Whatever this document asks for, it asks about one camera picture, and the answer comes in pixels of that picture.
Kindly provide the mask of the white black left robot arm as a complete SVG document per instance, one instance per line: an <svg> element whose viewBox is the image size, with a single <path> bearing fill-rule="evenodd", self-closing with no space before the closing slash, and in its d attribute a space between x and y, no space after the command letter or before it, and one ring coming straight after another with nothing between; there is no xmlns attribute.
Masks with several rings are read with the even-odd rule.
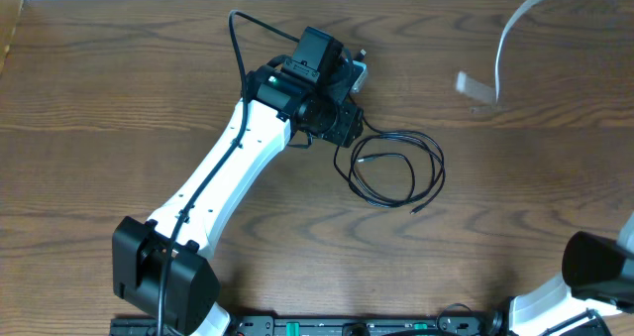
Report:
<svg viewBox="0 0 634 336"><path fill-rule="evenodd" d="M297 132L349 147L363 111L348 101L368 76L332 36L304 30L290 56L247 73L230 122L187 182L146 222L124 218L112 236L115 294L151 316L146 335L222 335L231 316L217 302L210 267L233 212Z"/></svg>

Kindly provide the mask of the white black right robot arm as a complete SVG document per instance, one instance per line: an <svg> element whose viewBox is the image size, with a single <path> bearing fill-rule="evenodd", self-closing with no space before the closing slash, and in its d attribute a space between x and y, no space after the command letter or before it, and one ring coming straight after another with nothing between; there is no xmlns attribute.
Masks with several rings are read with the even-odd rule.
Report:
<svg viewBox="0 0 634 336"><path fill-rule="evenodd" d="M633 220L617 239L579 231L561 271L533 291L508 299L488 335L608 335L605 319L633 312Z"/></svg>

